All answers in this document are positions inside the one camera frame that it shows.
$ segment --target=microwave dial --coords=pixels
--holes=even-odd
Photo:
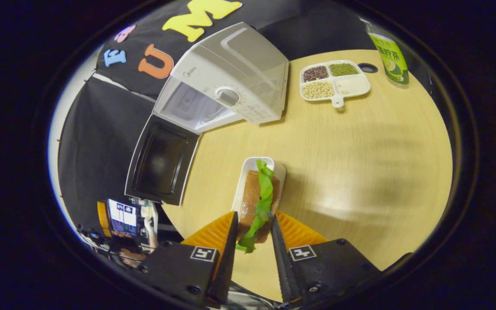
[[[240,96],[234,90],[225,87],[215,90],[215,96],[219,102],[223,102],[228,106],[234,106],[240,100]]]

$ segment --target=yellow letter m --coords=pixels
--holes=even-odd
[[[241,6],[242,3],[240,2],[225,0],[192,0],[187,4],[191,13],[168,19],[162,26],[162,30],[173,29],[186,35],[189,42],[194,42],[204,33],[204,29],[191,26],[207,27],[212,25],[212,20],[206,12],[212,13],[213,19],[222,19]]]

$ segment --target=red beans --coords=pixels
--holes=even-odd
[[[304,72],[304,82],[314,81],[316,79],[322,79],[329,77],[329,73],[326,72],[324,65],[319,65],[319,67],[309,68]]]

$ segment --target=bread slice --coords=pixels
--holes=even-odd
[[[244,196],[242,197],[242,206],[239,212],[239,234],[237,236],[237,241],[244,236],[256,216],[256,204],[260,200],[260,182],[259,182],[258,171],[250,170],[248,175],[246,175],[246,183],[244,184]],[[281,193],[281,181],[275,177],[271,178],[271,184],[273,185],[273,200],[271,201],[271,216],[269,220],[263,224],[263,226],[256,231],[256,243],[263,243],[267,241],[267,235],[271,229],[271,220],[275,215],[275,211],[278,207],[279,194]]]

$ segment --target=dish handle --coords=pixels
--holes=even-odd
[[[344,106],[344,98],[342,96],[334,96],[331,98],[332,106],[339,109]]]

